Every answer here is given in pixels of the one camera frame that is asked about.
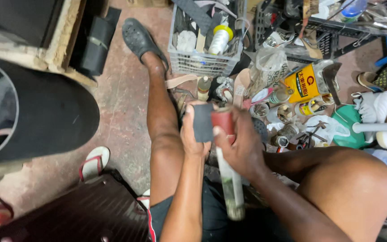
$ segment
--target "hand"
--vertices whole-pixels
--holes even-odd
[[[232,116],[236,140],[233,145],[227,140],[227,134],[219,127],[213,128],[216,146],[222,148],[223,157],[228,164],[240,175],[252,181],[267,169],[262,153],[261,138],[253,128],[252,119],[248,111],[232,107]]]
[[[186,104],[183,126],[180,130],[180,137],[185,149],[185,155],[200,155],[205,157],[212,146],[212,142],[197,143],[194,135],[194,107],[192,105],[206,104],[206,102],[194,101]]]

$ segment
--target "leg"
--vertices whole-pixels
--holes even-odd
[[[297,192],[354,242],[375,241],[387,217],[387,166],[345,147],[266,153],[275,172],[300,183]]]
[[[152,52],[142,56],[149,78],[147,127],[150,154],[150,205],[174,195],[185,152],[178,131],[177,113],[165,87],[165,68]]]

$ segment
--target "blue bottle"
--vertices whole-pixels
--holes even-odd
[[[338,21],[343,23],[355,22],[365,9],[367,9],[367,1],[368,0],[355,0],[350,3],[351,0],[346,0],[343,5],[341,5],[341,8],[345,8],[338,15]]]

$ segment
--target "white thread spool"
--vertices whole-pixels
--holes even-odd
[[[209,54],[217,55],[218,53],[222,53],[225,50],[228,42],[232,40],[234,33],[228,26],[218,25],[213,30],[213,34],[214,37],[212,43],[210,44]]]

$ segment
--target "white pipe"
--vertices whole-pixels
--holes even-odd
[[[354,123],[352,129],[355,133],[387,131],[387,123],[384,124],[360,124]]]
[[[239,173],[234,171],[225,158],[223,158],[222,148],[218,146],[216,146],[216,156],[218,158],[219,172],[222,179],[223,196],[225,198],[228,218],[233,221],[243,220],[245,210],[241,176]]]

